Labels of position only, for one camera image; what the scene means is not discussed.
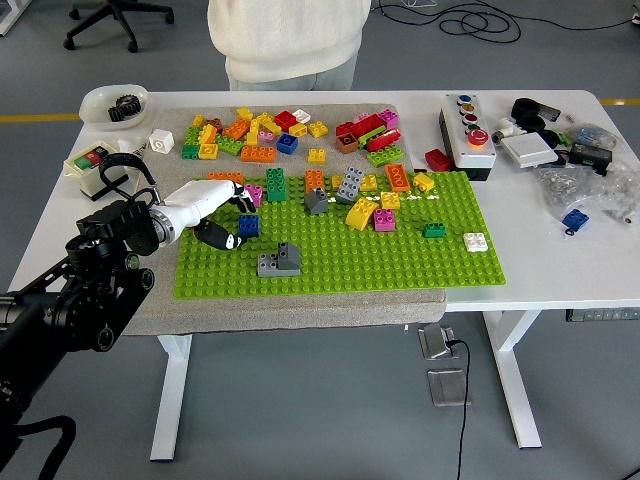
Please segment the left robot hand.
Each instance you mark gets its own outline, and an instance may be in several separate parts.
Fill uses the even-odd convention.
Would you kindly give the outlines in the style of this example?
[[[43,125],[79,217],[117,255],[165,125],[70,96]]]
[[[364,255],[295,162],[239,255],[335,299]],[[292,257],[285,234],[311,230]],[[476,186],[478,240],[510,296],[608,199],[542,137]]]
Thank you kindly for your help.
[[[251,195],[245,187],[231,180],[193,180],[154,205],[150,214],[161,246],[175,242],[187,227],[196,238],[219,250],[232,250],[244,243],[222,226],[207,219],[221,205],[231,203],[246,213],[255,212]]]

